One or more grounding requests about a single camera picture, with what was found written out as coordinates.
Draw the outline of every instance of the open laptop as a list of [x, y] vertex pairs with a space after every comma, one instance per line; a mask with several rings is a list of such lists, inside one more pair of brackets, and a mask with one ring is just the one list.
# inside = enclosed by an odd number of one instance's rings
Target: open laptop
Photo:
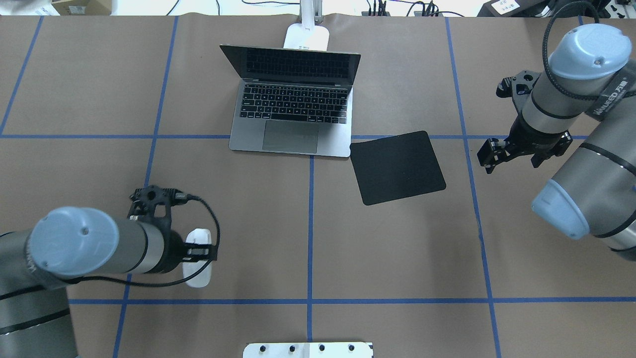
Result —
[[348, 157], [359, 54], [221, 45], [241, 77], [230, 149]]

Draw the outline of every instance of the light blue joint cap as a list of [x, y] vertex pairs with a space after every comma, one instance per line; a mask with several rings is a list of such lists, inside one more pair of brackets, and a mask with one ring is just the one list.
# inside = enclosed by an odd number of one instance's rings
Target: light blue joint cap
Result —
[[532, 201], [532, 211], [574, 240], [590, 233], [588, 221], [579, 206], [552, 179]]
[[106, 263], [119, 244], [113, 218], [93, 208], [65, 206], [51, 211], [31, 232], [35, 264], [60, 276], [83, 276]]
[[593, 80], [623, 68], [631, 52], [632, 42], [619, 29], [587, 24], [565, 34], [548, 62], [557, 76]]

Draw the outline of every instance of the robotic arm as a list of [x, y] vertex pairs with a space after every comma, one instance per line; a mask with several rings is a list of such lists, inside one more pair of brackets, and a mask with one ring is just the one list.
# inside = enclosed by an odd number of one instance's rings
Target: robotic arm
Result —
[[[216, 260], [219, 224], [207, 203], [176, 189], [149, 186], [131, 195], [128, 219], [92, 208], [51, 211], [33, 230], [0, 236], [0, 357], [78, 356], [65, 286], [108, 280], [143, 287], [186, 282]], [[217, 227], [215, 244], [183, 242], [171, 230], [171, 208], [200, 201]], [[156, 217], [158, 206], [165, 216]], [[96, 273], [166, 273], [181, 262], [205, 260], [192, 275], [170, 283], [135, 283]]]
[[537, 168], [565, 153], [572, 142], [568, 128], [578, 115], [585, 112], [597, 119], [600, 124], [548, 181], [532, 209], [572, 239], [592, 234], [623, 258], [636, 261], [632, 44], [620, 30], [596, 18], [596, 24], [568, 32], [548, 59], [548, 34], [557, 15], [544, 37], [544, 72], [523, 71], [499, 85], [497, 95], [512, 97], [518, 116], [509, 136], [503, 142], [487, 140], [478, 158], [488, 174], [521, 155], [532, 155]]

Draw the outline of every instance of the laptop trackpad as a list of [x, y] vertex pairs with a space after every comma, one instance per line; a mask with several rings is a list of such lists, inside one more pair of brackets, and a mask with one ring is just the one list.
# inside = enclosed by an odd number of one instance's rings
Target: laptop trackpad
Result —
[[265, 122], [263, 150], [273, 152], [316, 153], [318, 125], [288, 120]]

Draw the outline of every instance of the brown table surface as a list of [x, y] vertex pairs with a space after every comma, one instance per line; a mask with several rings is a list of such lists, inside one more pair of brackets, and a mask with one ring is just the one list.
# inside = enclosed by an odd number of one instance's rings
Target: brown table surface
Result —
[[[307, 340], [391, 358], [633, 357], [636, 266], [530, 210], [574, 147], [539, 169], [476, 160], [516, 116], [497, 83], [541, 71], [546, 19], [325, 17], [329, 50], [362, 54], [353, 140], [425, 130], [446, 179], [374, 206], [348, 159], [228, 149], [239, 78], [219, 44], [281, 47], [295, 21], [0, 17], [0, 231], [65, 205], [124, 217], [148, 183], [202, 196], [223, 230], [204, 289], [70, 287], [84, 358]], [[636, 39], [633, 20], [603, 23]], [[578, 24], [557, 21], [550, 48]], [[575, 145], [594, 126], [579, 119]], [[212, 228], [202, 206], [174, 210], [175, 230], [195, 227]]]

